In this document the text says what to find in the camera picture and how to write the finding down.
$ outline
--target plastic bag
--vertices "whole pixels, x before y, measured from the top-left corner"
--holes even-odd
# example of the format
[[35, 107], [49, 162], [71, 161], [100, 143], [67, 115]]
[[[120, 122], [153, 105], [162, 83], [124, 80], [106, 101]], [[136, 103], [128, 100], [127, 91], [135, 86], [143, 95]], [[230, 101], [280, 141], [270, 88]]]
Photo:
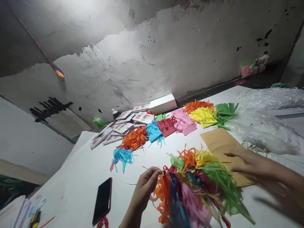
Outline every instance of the plastic bag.
[[304, 90], [269, 88], [236, 93], [244, 108], [284, 109], [304, 108]]
[[295, 129], [264, 111], [242, 109], [227, 124], [243, 142], [266, 147], [275, 154], [298, 154], [300, 138]]

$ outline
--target white bottle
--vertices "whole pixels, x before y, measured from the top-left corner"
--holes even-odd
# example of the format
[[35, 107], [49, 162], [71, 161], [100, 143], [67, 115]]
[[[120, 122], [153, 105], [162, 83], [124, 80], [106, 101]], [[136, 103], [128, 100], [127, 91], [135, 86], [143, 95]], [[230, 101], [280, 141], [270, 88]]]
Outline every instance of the white bottle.
[[258, 72], [261, 73], [265, 70], [266, 64], [269, 59], [269, 55], [267, 55], [268, 52], [264, 52], [264, 55], [259, 58], [259, 61], [257, 63], [258, 66]]

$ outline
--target concrete wall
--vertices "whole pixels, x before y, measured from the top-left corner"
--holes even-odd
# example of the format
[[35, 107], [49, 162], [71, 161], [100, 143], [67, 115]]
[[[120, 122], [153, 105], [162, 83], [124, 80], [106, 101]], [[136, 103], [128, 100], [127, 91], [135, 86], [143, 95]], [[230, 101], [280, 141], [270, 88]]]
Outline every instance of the concrete wall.
[[3, 98], [0, 98], [0, 120], [0, 160], [52, 176], [74, 146], [44, 124], [35, 123], [34, 117]]
[[[239, 75], [239, 63], [268, 51], [270, 61], [291, 50], [303, 20], [301, 0], [10, 0], [9, 4], [66, 76], [60, 82], [23, 35], [10, 40], [18, 66], [5, 68], [0, 94], [23, 110], [48, 96], [91, 122], [173, 93]], [[22, 28], [9, 14], [10, 33]]]
[[304, 87], [304, 27], [283, 73], [282, 82], [288, 82], [290, 87]]

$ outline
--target smartphone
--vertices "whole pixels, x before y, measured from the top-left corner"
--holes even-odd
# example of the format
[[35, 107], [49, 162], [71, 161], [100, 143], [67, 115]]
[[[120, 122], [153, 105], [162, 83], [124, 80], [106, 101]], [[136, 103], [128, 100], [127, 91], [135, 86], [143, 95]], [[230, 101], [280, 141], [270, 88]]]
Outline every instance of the smartphone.
[[106, 216], [111, 209], [112, 177], [107, 179], [98, 187], [95, 210], [93, 216], [93, 226], [95, 226], [102, 217]]

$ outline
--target glue bottle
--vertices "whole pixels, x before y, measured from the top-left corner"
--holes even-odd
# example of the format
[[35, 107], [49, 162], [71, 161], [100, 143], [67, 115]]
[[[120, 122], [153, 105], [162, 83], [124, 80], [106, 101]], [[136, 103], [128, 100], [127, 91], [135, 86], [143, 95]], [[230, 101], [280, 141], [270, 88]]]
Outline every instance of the glue bottle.
[[120, 115], [120, 112], [116, 111], [115, 109], [112, 109], [112, 114], [114, 119], [116, 119]]
[[96, 124], [99, 128], [103, 128], [104, 126], [106, 126], [106, 123], [103, 122], [99, 117], [95, 117], [93, 116], [93, 123]]

